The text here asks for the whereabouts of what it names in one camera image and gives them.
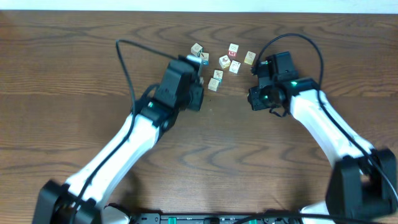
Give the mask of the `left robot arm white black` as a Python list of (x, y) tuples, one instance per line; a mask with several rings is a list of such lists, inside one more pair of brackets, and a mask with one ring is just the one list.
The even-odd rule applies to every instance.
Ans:
[(33, 223), (130, 223), (129, 212), (108, 204), (108, 199), (132, 166), (175, 124), (181, 110), (200, 109), (203, 95), (202, 77), (165, 75), (160, 84), (149, 86), (92, 161), (64, 184), (50, 180), (42, 187)]

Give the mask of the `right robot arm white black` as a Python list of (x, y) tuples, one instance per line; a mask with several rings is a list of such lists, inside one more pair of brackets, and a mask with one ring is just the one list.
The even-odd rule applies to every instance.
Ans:
[(359, 223), (397, 211), (396, 157), (377, 150), (333, 109), (320, 84), (299, 78), (290, 59), (269, 58), (253, 66), (258, 86), (249, 89), (252, 110), (283, 108), (325, 153), (332, 175), (325, 200), (303, 207), (294, 223)]

